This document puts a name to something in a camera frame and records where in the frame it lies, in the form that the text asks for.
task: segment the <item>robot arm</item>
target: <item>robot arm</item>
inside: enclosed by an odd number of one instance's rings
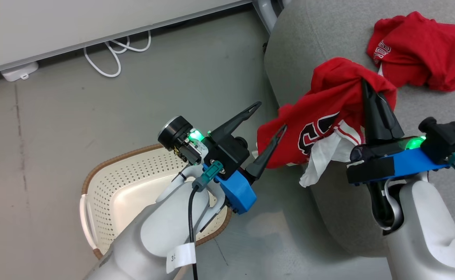
[[[146,207],[113,241],[85,280],[172,280],[185,264],[193,264],[197,278],[196,233],[225,205],[238,214],[252,207],[257,197],[251,185],[262,175],[286,131],[283,126],[243,170],[241,165],[250,155],[248,145],[231,133],[260,106],[261,102],[254,103],[206,136],[181,116],[171,119],[158,141],[188,165],[156,204]],[[208,193],[215,196],[215,205],[209,204]]]
[[[433,117],[419,126],[426,135],[404,133],[381,94],[363,81],[366,145],[354,148],[348,181],[366,184],[372,212],[385,236],[395,280],[455,280],[455,222],[430,170],[455,169],[455,122]],[[406,183],[391,182],[404,180]]]

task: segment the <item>red cloth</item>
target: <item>red cloth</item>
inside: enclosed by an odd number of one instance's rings
[[[437,23],[417,11],[381,19],[367,54],[397,87],[428,84],[433,90],[455,90],[455,24]]]
[[[314,69],[311,90],[295,105],[281,107],[277,119],[259,127],[257,144],[261,153],[278,129],[284,124],[288,125],[286,134],[267,167],[307,162],[313,143],[331,135],[335,129],[358,145],[362,143],[362,78],[376,92],[383,92],[391,108],[395,108],[397,88],[384,77],[345,58],[338,57],[324,62]],[[341,130],[341,127],[348,126],[353,129],[353,133]]]

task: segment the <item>coiled white cable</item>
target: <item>coiled white cable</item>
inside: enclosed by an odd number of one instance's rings
[[[121,46],[123,49],[121,50],[115,50],[113,49],[111,46],[110,46],[110,41],[106,41],[104,42],[104,44],[108,47],[108,49],[110,50],[111,54],[113,54],[113,57],[115,57],[115,60],[117,61],[117,65],[118,65],[118,70],[117,70],[117,73],[115,74],[108,74],[108,73],[105,73],[103,71],[101,71],[101,69],[99,69],[96,64],[94,64],[94,62],[92,62],[92,60],[89,58],[89,55],[87,55],[87,50],[86,48],[84,48],[84,55],[85,55],[85,58],[87,58],[87,61],[89,62],[89,64],[92,65],[92,67],[94,67],[94,69],[96,69],[96,71],[99,72],[99,74],[105,76],[105,77],[108,77],[108,78],[115,78],[117,77],[118,75],[120,75],[120,72],[122,71],[122,65],[120,64],[120,59],[118,59],[117,57],[117,54],[121,54],[121,53],[125,53],[128,49],[131,50],[131,51],[136,51],[138,53],[142,53],[143,51],[149,49],[149,46],[151,45],[151,31],[148,30],[148,44],[147,46],[144,48],[144,49],[136,49],[136,48],[133,48],[130,45],[131,43],[131,39],[127,36],[127,42],[126,44],[122,44],[118,41],[115,41],[115,40],[111,40],[112,43],[115,43],[119,46]]]

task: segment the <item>gray upholstery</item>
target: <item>gray upholstery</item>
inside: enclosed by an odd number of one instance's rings
[[[295,103],[307,92],[313,69],[327,59],[341,56],[375,70],[365,53],[375,22],[411,11],[455,23],[455,0],[293,0],[280,15],[265,56],[279,105]],[[418,135],[425,117],[455,120],[455,92],[403,87],[395,113],[406,135]],[[455,220],[455,171],[431,172],[430,180]],[[312,191],[329,232],[343,248],[368,257],[384,255],[369,194],[364,186],[347,184],[343,163],[331,163]]]

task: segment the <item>red stripe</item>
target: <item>red stripe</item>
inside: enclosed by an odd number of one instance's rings
[[[346,135],[346,136],[350,137],[352,140],[355,141],[355,143],[356,143],[357,145],[359,145],[359,141],[357,141],[357,139],[355,139],[352,135],[346,133],[346,132],[343,131],[341,128],[338,128],[338,131],[340,131],[343,135]]]

